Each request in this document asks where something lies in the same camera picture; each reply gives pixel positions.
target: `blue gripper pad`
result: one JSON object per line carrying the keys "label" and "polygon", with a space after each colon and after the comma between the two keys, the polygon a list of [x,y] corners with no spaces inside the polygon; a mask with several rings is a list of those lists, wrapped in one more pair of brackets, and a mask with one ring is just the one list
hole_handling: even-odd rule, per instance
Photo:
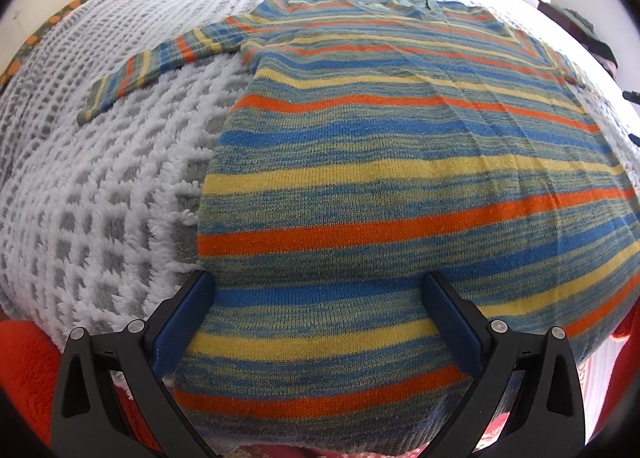
{"label": "blue gripper pad", "polygon": [[154,341],[151,369],[157,378],[175,372],[193,336],[213,304],[213,276],[202,273]]}
{"label": "blue gripper pad", "polygon": [[460,371],[473,378],[481,377],[484,372],[481,343],[462,312],[431,275],[424,277],[421,293],[425,310],[440,332]]}

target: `textured bedspread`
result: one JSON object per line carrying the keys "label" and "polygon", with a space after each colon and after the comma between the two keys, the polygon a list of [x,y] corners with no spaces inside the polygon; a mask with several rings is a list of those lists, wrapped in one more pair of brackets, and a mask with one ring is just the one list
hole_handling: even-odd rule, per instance
{"label": "textured bedspread", "polygon": [[[62,347],[146,317],[196,267],[201,186],[230,106],[250,80],[237,56],[164,74],[79,128],[92,82],[127,58],[262,0],[90,0],[48,32],[0,98],[0,304]],[[609,102],[594,120],[636,190],[638,117],[564,31],[519,0],[485,6],[565,53]]]}

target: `red fabric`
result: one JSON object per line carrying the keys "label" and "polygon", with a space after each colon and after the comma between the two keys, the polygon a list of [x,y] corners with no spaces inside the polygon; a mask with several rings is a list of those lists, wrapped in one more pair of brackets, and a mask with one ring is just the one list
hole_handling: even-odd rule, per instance
{"label": "red fabric", "polygon": [[627,331],[629,339],[620,350],[616,364],[613,367],[607,396],[604,399],[602,411],[600,411],[600,417],[596,424],[596,431],[599,431],[607,422],[609,415],[618,405],[622,395],[640,370],[640,307],[638,307],[638,304],[635,304],[618,330],[616,330],[620,334]]}
{"label": "red fabric", "polygon": [[[60,352],[47,335],[30,321],[0,323],[0,387],[38,437],[50,445],[51,405]],[[138,440],[160,450],[138,406],[116,388],[122,407]]]}

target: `long-sleeve shirt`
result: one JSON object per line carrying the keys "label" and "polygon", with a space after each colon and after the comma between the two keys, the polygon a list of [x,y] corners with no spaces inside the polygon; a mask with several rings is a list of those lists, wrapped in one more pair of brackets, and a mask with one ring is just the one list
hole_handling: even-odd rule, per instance
{"label": "long-sleeve shirt", "polygon": [[400,454],[468,381],[420,301],[442,271],[489,319],[563,326],[578,360],[639,294],[638,200],[569,60],[484,8],[266,0],[142,52],[79,121],[240,50],[254,78],[202,186],[216,300],[175,396],[211,443]]}

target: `folded clothing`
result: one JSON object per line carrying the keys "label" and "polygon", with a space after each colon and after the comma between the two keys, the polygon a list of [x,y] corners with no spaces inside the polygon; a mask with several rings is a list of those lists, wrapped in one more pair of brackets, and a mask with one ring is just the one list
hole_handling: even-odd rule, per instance
{"label": "folded clothing", "polygon": [[217,452],[401,454],[468,380],[421,305],[438,269],[490,319],[561,325],[578,361],[639,294],[639,204],[569,60],[484,8],[266,0],[94,85],[80,123],[240,50],[254,78],[204,181],[216,299],[175,398]]}

